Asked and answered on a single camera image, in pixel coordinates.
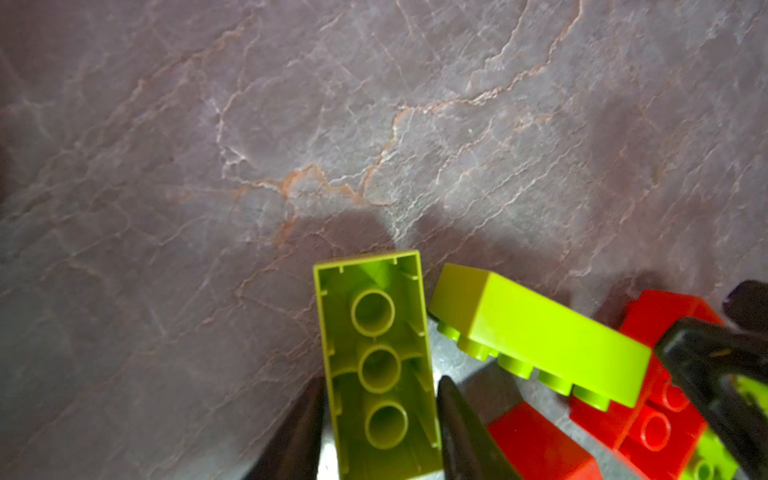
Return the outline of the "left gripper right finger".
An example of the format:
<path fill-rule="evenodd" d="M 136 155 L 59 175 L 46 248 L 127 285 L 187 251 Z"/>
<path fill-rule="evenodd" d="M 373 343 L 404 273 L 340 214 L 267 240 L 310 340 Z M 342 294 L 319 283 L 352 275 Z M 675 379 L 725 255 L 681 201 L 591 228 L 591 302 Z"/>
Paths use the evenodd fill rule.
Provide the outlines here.
<path fill-rule="evenodd" d="M 447 375 L 438 382 L 436 402 L 446 479 L 521 479 Z"/>

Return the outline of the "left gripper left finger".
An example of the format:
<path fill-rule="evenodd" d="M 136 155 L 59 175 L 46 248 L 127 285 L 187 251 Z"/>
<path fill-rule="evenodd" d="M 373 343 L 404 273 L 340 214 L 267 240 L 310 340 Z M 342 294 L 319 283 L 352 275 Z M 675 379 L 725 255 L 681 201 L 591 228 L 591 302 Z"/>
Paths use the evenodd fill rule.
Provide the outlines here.
<path fill-rule="evenodd" d="M 244 479 L 316 479 L 325 401 L 324 378 L 310 379 Z"/>

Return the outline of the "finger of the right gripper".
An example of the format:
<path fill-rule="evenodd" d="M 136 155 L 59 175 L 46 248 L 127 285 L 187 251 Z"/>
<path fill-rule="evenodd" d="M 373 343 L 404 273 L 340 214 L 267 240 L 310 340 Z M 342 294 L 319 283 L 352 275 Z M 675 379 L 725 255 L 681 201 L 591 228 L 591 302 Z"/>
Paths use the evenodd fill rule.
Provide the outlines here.
<path fill-rule="evenodd" d="M 654 353 L 746 476 L 765 479 L 767 284 L 741 282 L 723 310 L 739 330 L 682 317 Z"/>

